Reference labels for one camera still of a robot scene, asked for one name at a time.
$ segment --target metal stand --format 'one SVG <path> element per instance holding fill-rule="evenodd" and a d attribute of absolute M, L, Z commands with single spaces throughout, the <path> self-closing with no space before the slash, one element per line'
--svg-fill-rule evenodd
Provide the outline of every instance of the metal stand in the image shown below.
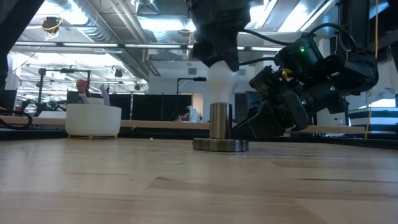
<path fill-rule="evenodd" d="M 210 138 L 193 139 L 193 149 L 208 152 L 246 152 L 249 142 L 229 139 L 232 128 L 232 106 L 229 103 L 210 105 Z"/>

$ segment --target ceiling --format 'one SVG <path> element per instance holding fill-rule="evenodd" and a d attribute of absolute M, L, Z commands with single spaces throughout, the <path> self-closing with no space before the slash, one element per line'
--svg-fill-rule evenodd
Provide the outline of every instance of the ceiling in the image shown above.
<path fill-rule="evenodd" d="M 300 37 L 301 31 L 310 30 L 323 22 L 337 22 L 338 10 L 334 3 L 335 0 L 255 0 L 251 2 L 252 22 L 247 28 L 277 40 L 291 42 Z M 70 11 L 66 13 L 62 4 L 68 4 L 74 14 Z M 163 23 L 164 21 L 181 21 L 184 27 L 189 26 L 184 0 L 156 0 L 154 4 L 161 15 L 154 13 L 150 9 L 151 6 L 143 7 L 131 0 L 46 0 L 19 40 L 44 41 L 49 33 L 41 28 L 41 22 L 48 16 L 56 16 L 62 17 L 63 21 L 58 34 L 55 38 L 47 40 L 49 42 L 190 43 L 193 38 L 190 38 L 188 33 L 178 30 L 152 32 L 142 28 L 143 26 L 154 26 L 155 29 L 162 29 L 166 24 Z M 143 18 L 155 20 L 156 23 L 155 25 L 143 24 Z M 98 29 L 101 32 L 107 31 L 106 39 L 95 40 L 92 38 L 87 31 L 94 30 L 94 27 L 101 27 Z M 333 33 L 333 30 L 327 28 L 317 32 L 318 35 L 325 37 Z M 247 34 L 239 34 L 238 45 L 275 46 L 275 44 Z M 195 75 L 189 75 L 188 69 L 195 68 L 196 76 L 203 77 L 206 76 L 207 71 L 204 64 L 189 59 L 186 50 L 14 47 L 12 53 L 11 56 L 15 58 L 17 65 L 25 62 L 34 54 L 17 71 L 22 80 L 37 80 L 39 78 L 37 71 L 40 67 L 90 69 L 93 72 L 93 81 L 106 83 L 116 80 L 123 82 L 124 84 L 120 85 L 109 84 L 111 91 L 120 92 L 133 91 L 134 86 L 139 85 L 142 87 L 140 92 L 145 93 L 148 88 L 145 80 L 151 76 L 192 77 Z M 241 52 L 239 58 L 241 61 L 247 61 L 262 57 L 262 55 L 263 53 L 259 52 Z M 115 69 L 122 70 L 122 78 L 114 77 Z M 241 70 L 245 70 L 245 74 L 249 74 L 248 77 L 254 75 L 251 66 L 242 67 Z M 66 74 L 66 77 L 57 77 L 68 80 L 86 79 L 86 75 L 83 73 L 71 73 Z M 45 79 L 49 80 L 53 77 L 48 76 Z M 98 88 L 100 85 L 100 83 L 93 84 L 93 88 Z M 35 82 L 28 81 L 22 82 L 20 89 L 37 90 Z M 45 90 L 53 91 L 51 94 L 54 91 L 71 89 L 74 89 L 73 83 L 45 83 Z"/>

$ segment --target ductwork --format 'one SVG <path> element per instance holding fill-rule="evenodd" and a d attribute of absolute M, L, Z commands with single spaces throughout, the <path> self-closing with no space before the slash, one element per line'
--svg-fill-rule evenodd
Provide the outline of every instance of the ductwork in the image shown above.
<path fill-rule="evenodd" d="M 65 11 L 74 10 L 70 0 L 47 1 L 58 5 Z M 80 29 L 83 34 L 96 43 L 122 43 L 121 39 L 112 31 L 109 25 L 107 25 L 96 9 L 87 0 L 73 0 L 73 2 L 88 18 L 88 22 L 85 25 L 96 27 Z M 134 74 L 137 78 L 148 80 L 150 71 L 148 71 L 141 61 L 135 58 L 135 56 L 133 56 L 133 54 L 128 50 L 122 50 L 122 52 L 122 54 L 113 55 L 113 57 L 125 64 L 125 67 L 129 72 Z"/>

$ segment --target metal disk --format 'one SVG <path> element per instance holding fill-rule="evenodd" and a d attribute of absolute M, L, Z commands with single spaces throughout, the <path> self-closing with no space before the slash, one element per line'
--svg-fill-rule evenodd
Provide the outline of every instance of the metal disk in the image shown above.
<path fill-rule="evenodd" d="M 234 139 L 193 139 L 193 149 L 208 152 L 246 152 L 249 142 Z"/>

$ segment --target white bin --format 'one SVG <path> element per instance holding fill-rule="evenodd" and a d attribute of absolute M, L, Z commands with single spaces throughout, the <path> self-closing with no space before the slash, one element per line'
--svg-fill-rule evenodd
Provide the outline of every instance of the white bin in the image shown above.
<path fill-rule="evenodd" d="M 65 129 L 72 136 L 116 136 L 122 109 L 114 106 L 69 104 Z"/>

